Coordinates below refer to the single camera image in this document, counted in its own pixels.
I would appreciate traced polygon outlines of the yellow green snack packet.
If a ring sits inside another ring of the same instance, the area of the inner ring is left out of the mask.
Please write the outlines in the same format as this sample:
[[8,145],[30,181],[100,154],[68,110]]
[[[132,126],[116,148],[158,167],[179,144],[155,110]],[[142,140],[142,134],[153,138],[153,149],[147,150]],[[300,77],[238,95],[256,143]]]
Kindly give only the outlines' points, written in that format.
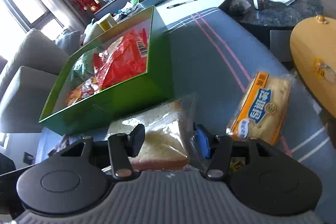
[[243,166],[245,166],[245,157],[232,157],[230,161],[229,174],[238,172]]

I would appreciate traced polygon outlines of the white sliced bread bag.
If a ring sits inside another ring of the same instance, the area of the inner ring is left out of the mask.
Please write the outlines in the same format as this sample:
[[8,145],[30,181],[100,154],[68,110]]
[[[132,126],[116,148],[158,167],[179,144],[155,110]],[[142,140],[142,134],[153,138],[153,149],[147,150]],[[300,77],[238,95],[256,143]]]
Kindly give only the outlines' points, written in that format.
[[189,164],[186,148],[190,127],[189,109],[183,100],[170,101],[139,114],[113,121],[105,139],[117,133],[129,134],[136,125],[145,126],[145,140],[129,161],[135,170],[179,170]]

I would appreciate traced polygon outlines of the orange packaged bread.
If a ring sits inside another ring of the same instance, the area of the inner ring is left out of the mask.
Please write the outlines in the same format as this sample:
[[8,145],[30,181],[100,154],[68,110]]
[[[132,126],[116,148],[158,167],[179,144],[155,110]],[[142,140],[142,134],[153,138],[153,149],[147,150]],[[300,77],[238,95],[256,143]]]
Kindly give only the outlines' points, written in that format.
[[258,72],[250,81],[226,134],[235,140],[261,139],[274,145],[286,116],[292,81]]

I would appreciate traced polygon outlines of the brown nut snack bag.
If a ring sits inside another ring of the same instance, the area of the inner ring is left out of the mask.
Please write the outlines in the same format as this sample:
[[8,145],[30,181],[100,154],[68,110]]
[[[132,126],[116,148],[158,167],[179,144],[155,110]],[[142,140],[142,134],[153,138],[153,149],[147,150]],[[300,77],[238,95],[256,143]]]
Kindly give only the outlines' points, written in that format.
[[70,145],[69,137],[67,135],[64,135],[61,138],[61,140],[55,145],[55,147],[48,152],[48,157],[52,157],[56,153],[68,147],[69,145]]

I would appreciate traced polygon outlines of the green snack bag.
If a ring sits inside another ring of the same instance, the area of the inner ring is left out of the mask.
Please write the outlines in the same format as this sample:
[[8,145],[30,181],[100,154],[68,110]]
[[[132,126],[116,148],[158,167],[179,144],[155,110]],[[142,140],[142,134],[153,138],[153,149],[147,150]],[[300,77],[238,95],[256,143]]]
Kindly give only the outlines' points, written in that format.
[[93,55],[104,50],[102,46],[84,52],[74,63],[70,73],[70,87],[72,90],[94,76]]

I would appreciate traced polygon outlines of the red chip bag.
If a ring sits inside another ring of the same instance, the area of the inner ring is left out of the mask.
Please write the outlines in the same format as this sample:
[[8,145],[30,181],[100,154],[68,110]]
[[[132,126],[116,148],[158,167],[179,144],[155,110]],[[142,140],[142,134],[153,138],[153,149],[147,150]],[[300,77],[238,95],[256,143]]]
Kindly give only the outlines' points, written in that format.
[[131,30],[107,49],[93,55],[94,76],[100,90],[146,71],[148,43],[146,30]]

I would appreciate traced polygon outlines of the red yellow snack bag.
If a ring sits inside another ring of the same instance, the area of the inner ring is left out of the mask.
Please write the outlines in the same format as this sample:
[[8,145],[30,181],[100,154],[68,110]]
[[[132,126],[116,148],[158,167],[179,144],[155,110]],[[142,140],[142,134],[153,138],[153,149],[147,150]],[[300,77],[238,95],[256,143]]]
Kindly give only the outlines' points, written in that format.
[[71,106],[85,98],[88,98],[100,91],[98,80],[96,77],[91,77],[73,91],[69,92],[66,96],[66,106]]

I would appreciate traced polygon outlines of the green cardboard box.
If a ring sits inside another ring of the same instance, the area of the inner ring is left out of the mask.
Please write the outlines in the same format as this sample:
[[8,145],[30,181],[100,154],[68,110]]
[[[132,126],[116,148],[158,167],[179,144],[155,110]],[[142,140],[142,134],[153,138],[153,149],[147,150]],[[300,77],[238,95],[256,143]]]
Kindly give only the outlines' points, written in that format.
[[152,6],[104,32],[67,60],[39,123],[60,135],[77,134],[173,95],[167,27]]

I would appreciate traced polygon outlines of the blue striped table cloth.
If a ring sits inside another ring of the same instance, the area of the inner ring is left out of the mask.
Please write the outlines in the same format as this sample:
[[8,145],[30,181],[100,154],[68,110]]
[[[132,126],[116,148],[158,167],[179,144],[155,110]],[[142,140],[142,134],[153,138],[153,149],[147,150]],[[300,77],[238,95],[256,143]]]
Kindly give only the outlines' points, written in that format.
[[117,24],[83,47],[90,50],[131,30],[149,38],[147,71],[124,83],[66,107],[68,76],[82,51],[61,70],[41,113],[40,122],[59,134],[78,134],[195,94],[195,120],[221,135],[257,72],[287,76],[286,68],[240,24],[219,9],[194,12],[163,22],[151,7]]

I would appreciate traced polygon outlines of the grey sofa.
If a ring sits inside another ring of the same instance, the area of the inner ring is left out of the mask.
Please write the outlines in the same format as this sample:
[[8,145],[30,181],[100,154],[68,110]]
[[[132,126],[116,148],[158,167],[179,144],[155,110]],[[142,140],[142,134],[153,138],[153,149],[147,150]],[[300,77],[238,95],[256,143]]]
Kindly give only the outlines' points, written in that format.
[[102,34],[97,23],[51,40],[30,30],[1,71],[1,132],[39,133],[41,112],[68,58]]

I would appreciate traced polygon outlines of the yellow tin can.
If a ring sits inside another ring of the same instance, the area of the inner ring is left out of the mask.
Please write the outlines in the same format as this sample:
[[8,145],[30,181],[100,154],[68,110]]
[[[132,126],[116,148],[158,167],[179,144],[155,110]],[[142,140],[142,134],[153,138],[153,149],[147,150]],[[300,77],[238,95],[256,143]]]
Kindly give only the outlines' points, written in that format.
[[97,24],[104,32],[106,32],[110,28],[114,27],[117,23],[114,20],[113,16],[110,13],[107,13],[97,22]]

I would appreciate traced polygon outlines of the tv console cabinet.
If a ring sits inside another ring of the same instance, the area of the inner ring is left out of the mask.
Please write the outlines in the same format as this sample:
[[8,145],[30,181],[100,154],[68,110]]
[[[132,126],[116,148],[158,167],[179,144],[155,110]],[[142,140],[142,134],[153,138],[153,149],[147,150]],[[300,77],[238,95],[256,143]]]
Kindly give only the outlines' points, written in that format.
[[105,14],[110,13],[115,14],[118,12],[118,10],[122,9],[127,2],[130,0],[112,0],[111,2],[105,4],[100,10],[94,13],[94,17],[99,20],[101,19]]

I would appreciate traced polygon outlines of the yellow wooden stool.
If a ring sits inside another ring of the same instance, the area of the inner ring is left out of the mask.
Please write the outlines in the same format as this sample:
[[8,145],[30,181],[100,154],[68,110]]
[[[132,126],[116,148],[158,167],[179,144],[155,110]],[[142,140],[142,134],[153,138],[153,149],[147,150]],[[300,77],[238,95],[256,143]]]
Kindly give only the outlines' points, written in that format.
[[291,32],[294,65],[319,104],[335,116],[335,19],[316,15]]

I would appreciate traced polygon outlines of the black pen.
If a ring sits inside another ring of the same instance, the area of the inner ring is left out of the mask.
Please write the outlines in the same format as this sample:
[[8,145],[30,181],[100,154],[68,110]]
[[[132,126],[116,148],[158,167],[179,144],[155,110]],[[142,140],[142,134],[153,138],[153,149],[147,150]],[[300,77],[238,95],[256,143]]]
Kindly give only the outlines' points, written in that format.
[[174,5],[167,6],[167,9],[172,9],[172,8],[175,8],[175,7],[178,7],[178,6],[181,6],[181,5],[185,5],[185,4],[188,4],[188,3],[191,3],[191,2],[195,2],[195,1],[197,1],[197,0],[189,0],[189,1],[182,2],[182,3],[176,3]]

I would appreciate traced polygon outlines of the dark marble round table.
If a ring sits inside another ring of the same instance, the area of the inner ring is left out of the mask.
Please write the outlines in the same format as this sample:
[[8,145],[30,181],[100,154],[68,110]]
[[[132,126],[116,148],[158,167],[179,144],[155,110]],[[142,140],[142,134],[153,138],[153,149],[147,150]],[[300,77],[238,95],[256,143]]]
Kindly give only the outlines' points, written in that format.
[[244,28],[252,31],[292,30],[300,21],[323,13],[321,0],[295,0],[290,5],[264,0],[264,9],[251,6],[245,13],[228,14]]

